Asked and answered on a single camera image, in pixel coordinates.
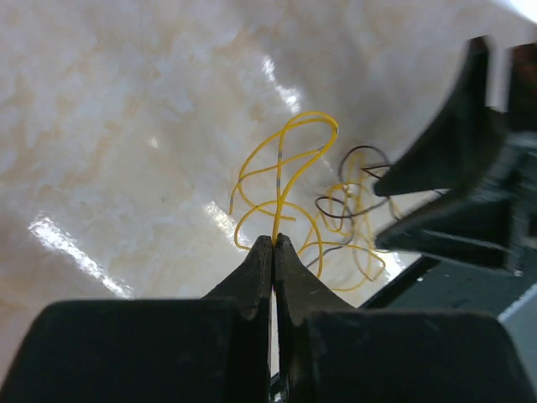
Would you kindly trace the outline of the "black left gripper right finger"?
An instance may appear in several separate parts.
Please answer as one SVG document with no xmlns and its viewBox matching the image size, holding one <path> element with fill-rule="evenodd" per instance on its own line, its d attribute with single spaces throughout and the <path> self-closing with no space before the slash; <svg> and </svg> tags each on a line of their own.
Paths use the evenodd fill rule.
<svg viewBox="0 0 537 403">
<path fill-rule="evenodd" d="M 533 402 L 506 329 L 487 314 L 357 309 L 274 245 L 285 402 Z"/>
</svg>

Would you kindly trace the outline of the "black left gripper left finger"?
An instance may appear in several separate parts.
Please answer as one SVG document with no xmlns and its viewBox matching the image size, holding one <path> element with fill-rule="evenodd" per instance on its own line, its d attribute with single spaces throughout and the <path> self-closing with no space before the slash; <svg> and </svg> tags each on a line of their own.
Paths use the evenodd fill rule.
<svg viewBox="0 0 537 403">
<path fill-rule="evenodd" d="M 265 402 L 272 243 L 194 300 L 78 300 L 33 321 L 4 402 Z"/>
</svg>

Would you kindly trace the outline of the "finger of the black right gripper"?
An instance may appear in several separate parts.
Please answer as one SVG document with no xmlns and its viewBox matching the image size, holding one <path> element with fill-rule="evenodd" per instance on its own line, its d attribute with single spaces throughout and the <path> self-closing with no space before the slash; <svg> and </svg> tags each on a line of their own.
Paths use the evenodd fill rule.
<svg viewBox="0 0 537 403">
<path fill-rule="evenodd" d="M 430 125 L 373 186 L 378 196 L 451 189 L 477 163 L 490 117 L 485 36 L 470 39 L 451 94 Z"/>
<path fill-rule="evenodd" d="M 509 192 L 456 196 L 450 191 L 382 230 L 375 245 L 521 275 L 524 251 L 536 247 L 536 206 Z"/>
</svg>

